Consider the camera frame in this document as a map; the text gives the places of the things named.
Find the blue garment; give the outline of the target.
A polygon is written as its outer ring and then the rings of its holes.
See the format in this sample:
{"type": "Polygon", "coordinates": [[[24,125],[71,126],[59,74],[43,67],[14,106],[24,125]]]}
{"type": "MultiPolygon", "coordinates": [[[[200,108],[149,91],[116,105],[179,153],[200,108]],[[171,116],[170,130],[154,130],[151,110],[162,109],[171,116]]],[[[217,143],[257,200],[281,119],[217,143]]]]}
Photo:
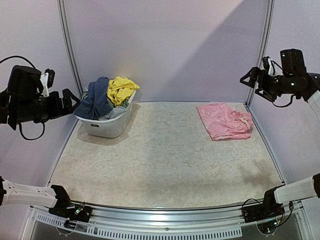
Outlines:
{"type": "Polygon", "coordinates": [[[90,82],[86,98],[80,101],[73,114],[88,120],[96,120],[107,115],[112,110],[107,100],[108,87],[109,79],[104,76],[90,82]]]}

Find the pink patterned shorts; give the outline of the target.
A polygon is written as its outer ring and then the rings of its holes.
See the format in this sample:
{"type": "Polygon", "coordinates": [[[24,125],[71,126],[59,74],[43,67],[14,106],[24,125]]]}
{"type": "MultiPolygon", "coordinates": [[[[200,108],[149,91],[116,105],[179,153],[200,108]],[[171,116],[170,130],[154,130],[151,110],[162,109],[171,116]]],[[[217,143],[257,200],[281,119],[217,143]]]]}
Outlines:
{"type": "Polygon", "coordinates": [[[226,103],[216,102],[196,106],[205,130],[213,141],[246,140],[253,130],[252,115],[226,103]]]}

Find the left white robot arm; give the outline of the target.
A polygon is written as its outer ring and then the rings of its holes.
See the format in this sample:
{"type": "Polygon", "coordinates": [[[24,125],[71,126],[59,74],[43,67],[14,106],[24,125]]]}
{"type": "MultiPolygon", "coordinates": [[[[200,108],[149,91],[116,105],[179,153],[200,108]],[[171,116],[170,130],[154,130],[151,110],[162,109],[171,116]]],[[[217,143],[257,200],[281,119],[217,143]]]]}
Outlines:
{"type": "MultiPolygon", "coordinates": [[[[44,126],[49,120],[73,114],[80,99],[68,88],[63,89],[62,95],[58,91],[50,92],[55,71],[46,69],[41,72],[27,58],[21,56],[20,59],[28,65],[12,67],[7,87],[0,93],[0,122],[19,130],[21,137],[27,140],[23,123],[44,126]]],[[[70,217],[75,211],[63,186],[37,187],[16,184],[4,178],[0,179],[0,203],[43,206],[56,209],[63,217],[70,217]]]]}

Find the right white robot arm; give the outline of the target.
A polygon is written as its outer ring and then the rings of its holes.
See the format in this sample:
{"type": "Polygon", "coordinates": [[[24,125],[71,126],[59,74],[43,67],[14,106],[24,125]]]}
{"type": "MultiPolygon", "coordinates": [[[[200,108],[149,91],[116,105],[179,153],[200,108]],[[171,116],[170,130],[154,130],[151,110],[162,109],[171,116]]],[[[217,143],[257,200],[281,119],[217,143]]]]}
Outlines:
{"type": "MultiPolygon", "coordinates": [[[[274,103],[283,94],[291,99],[303,99],[318,117],[320,115],[320,75],[308,73],[303,52],[299,49],[280,51],[282,70],[276,74],[277,63],[269,56],[262,59],[263,68],[252,67],[239,82],[255,90],[255,94],[274,103]]],[[[319,197],[320,175],[296,181],[288,185],[274,187],[265,192],[258,213],[262,218],[269,218],[286,202],[319,197]]]]}

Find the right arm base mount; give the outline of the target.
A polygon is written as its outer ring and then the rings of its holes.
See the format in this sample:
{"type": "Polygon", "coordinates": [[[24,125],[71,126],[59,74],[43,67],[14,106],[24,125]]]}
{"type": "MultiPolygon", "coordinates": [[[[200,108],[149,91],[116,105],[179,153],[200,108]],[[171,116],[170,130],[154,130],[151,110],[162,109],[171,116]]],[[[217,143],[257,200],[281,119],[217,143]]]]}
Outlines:
{"type": "Polygon", "coordinates": [[[285,209],[282,203],[277,203],[275,190],[272,188],[264,193],[262,202],[254,198],[247,199],[241,206],[241,213],[245,223],[257,222],[276,216],[283,216],[285,209]]]}

